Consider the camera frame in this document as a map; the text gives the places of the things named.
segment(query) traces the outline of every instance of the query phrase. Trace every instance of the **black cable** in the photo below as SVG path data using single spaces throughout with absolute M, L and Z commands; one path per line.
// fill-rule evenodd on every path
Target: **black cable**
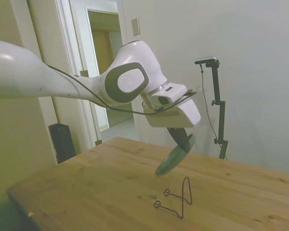
M 214 132 L 215 138 L 216 138 L 216 140 L 218 140 L 217 135 L 216 135 L 216 132 L 215 132 L 215 130 L 214 130 L 214 128 L 213 128 L 213 125 L 212 125 L 212 123 L 211 123 L 210 116 L 209 116 L 209 110 L 208 110 L 208 104 L 207 104 L 206 94 L 204 93 L 204 84 L 203 84 L 203 72 L 204 72 L 204 71 L 203 71 L 203 69 L 202 69 L 202 65 L 201 65 L 201 64 L 200 64 L 200 68 L 201 68 L 201 76 L 202 76 L 202 93 L 203 93 L 204 102 L 205 102 L 205 104 L 206 104 L 207 115 L 208 115 L 208 119 L 209 119 L 210 126 L 211 126 L 211 128 L 212 128 L 212 130 L 213 130 L 213 132 Z
M 145 115 L 145 116 L 152 116 L 152 115 L 157 115 L 159 113 L 162 113 L 162 112 L 165 112 L 171 108 L 174 108 L 175 106 L 177 106 L 178 104 L 182 103 L 183 101 L 187 100 L 188 98 L 192 97 L 193 95 L 196 94 L 196 92 L 190 92 L 186 97 L 184 97 L 183 99 L 181 99 L 180 101 L 176 102 L 175 104 L 167 107 L 167 108 L 160 108 L 160 109 L 157 109 L 155 112 L 151 112 L 151 113 L 143 113 L 143 112 L 136 112 L 136 111 L 129 111 L 129 110 L 123 110 L 123 109 L 118 109 L 118 108 L 114 108 L 112 106 L 109 106 L 105 101 L 103 101 L 97 94 L 95 94 L 93 91 L 91 91 L 89 88 L 87 88 L 87 86 L 85 86 L 82 82 L 80 82 L 78 79 L 76 79 L 75 77 L 69 75 L 68 73 L 65 73 L 64 71 L 61 71 L 53 66 L 50 66 L 50 65 L 47 65 L 48 67 L 50 67 L 51 69 L 55 70 L 55 71 L 58 71 L 66 76 L 68 76 L 69 78 L 73 79 L 75 82 L 79 83 L 84 89 L 86 89 L 88 92 L 90 92 L 92 95 L 94 95 L 99 101 L 101 101 L 103 105 L 100 105 L 99 103 L 97 102 L 94 102 L 92 100 L 89 100 L 90 102 L 100 106 L 100 107 L 106 107 L 106 108 L 109 108 L 109 109 L 112 109 L 112 110 L 115 110 L 115 111 L 119 111 L 119 112 L 126 112 L 126 113 L 134 113 L 134 114 L 139 114 L 139 115 Z

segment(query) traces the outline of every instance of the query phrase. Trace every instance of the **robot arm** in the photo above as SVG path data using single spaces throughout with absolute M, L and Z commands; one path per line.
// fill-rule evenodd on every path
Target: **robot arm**
M 140 95 L 151 126 L 189 128 L 199 122 L 200 114 L 192 99 L 182 101 L 186 93 L 186 86 L 167 81 L 143 41 L 121 47 L 107 71 L 91 78 L 54 70 L 29 50 L 0 41 L 0 98 L 59 96 L 107 107 L 129 103 Z

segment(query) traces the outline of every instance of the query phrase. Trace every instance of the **black wire holder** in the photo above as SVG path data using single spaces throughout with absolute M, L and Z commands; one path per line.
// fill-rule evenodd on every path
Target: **black wire holder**
M 184 198 L 184 183 L 185 183 L 186 180 L 187 180 L 187 182 L 188 182 L 188 188 L 189 188 L 189 194 L 190 194 L 190 197 L 191 197 L 191 202 L 189 202 L 186 198 Z M 166 209 L 166 210 L 169 210 L 169 211 L 171 211 L 171 212 L 174 212 L 174 213 L 178 216 L 178 218 L 183 219 L 183 217 L 184 217 L 184 201 L 185 201 L 188 205 L 191 205 L 191 204 L 193 203 L 192 190 L 191 190 L 191 184 L 190 184 L 190 181 L 189 181 L 189 177 L 185 177 L 184 180 L 183 180 L 183 182 L 182 182 L 182 196 L 178 196 L 178 195 L 172 194 L 172 193 L 170 192 L 170 189 L 165 189 L 165 191 L 164 191 L 164 196 L 169 196 L 169 195 L 175 196 L 175 197 L 178 197 L 178 198 L 181 198 L 181 199 L 182 199 L 182 215 L 181 215 L 181 216 L 180 216 L 180 214 L 179 214 L 177 211 L 162 206 L 162 205 L 161 205 L 162 203 L 161 203 L 161 201 L 159 201 L 159 200 L 155 201 L 154 207 L 155 207 L 155 208 L 164 208 L 164 209 Z
M 219 115 L 219 125 L 218 125 L 218 138 L 214 139 L 215 144 L 219 144 L 221 146 L 221 151 L 219 158 L 225 159 L 228 141 L 223 139 L 223 132 L 224 132 L 224 125 L 225 125 L 225 107 L 226 107 L 226 101 L 221 101 L 220 96 L 220 85 L 218 81 L 218 68 L 220 66 L 219 60 L 204 62 L 206 64 L 206 67 L 212 68 L 212 77 L 213 77 L 213 88 L 214 88 L 214 97 L 215 100 L 212 101 L 212 106 L 219 105 L 220 107 L 220 115 Z

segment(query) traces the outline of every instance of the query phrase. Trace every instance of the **green disc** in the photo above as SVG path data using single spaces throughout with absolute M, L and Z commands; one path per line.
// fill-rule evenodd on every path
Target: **green disc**
M 195 143 L 195 136 L 193 134 L 188 136 L 189 145 L 192 149 Z M 155 170 L 155 174 L 158 176 L 164 175 L 176 167 L 188 153 L 181 149 L 179 146 L 176 146 L 166 158 L 160 163 L 160 165 Z

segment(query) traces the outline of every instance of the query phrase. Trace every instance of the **wooden tabletop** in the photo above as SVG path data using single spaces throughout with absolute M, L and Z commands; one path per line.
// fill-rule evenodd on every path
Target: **wooden tabletop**
M 289 174 L 190 153 L 154 171 L 171 149 L 115 138 L 9 189 L 42 231 L 289 231 Z M 193 204 L 180 194 L 191 181 Z

